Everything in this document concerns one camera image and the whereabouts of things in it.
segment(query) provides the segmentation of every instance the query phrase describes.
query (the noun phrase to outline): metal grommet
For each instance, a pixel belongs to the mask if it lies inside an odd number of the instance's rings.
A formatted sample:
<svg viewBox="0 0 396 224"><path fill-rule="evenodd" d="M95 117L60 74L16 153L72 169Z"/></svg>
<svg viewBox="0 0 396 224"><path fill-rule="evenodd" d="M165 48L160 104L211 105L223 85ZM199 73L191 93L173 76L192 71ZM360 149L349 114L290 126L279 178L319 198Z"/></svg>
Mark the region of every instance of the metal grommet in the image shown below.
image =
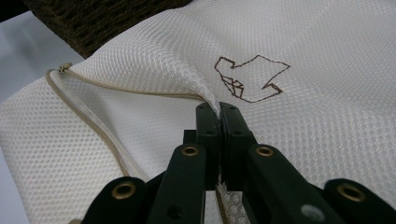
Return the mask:
<svg viewBox="0 0 396 224"><path fill-rule="evenodd" d="M274 151L269 147L257 147L256 152L257 154L265 157L270 157L274 155Z"/></svg>
<svg viewBox="0 0 396 224"><path fill-rule="evenodd" d="M136 192L136 186L131 181L125 181L118 184L112 191L111 195L113 198L122 200L127 199L134 195Z"/></svg>
<svg viewBox="0 0 396 224"><path fill-rule="evenodd" d="M337 187L338 192L351 201L361 203L366 200L366 195L361 190L350 184L342 184Z"/></svg>
<svg viewBox="0 0 396 224"><path fill-rule="evenodd" d="M183 155L185 156L195 156L196 154L198 154L199 149L196 147L185 147L183 149L181 149L181 153L183 153Z"/></svg>

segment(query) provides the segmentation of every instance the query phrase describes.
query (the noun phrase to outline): brown drawing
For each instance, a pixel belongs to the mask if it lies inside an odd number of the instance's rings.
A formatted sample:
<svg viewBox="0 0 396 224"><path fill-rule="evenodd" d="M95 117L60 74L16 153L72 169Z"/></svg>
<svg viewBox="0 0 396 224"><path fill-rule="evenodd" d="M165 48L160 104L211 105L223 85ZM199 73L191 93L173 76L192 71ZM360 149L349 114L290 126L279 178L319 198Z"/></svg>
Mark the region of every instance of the brown drawing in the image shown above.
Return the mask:
<svg viewBox="0 0 396 224"><path fill-rule="evenodd" d="M231 95L251 104L282 93L272 81L289 68L290 65L286 63L275 62L261 55L238 65L231 59L220 57L215 64L216 71Z"/></svg>

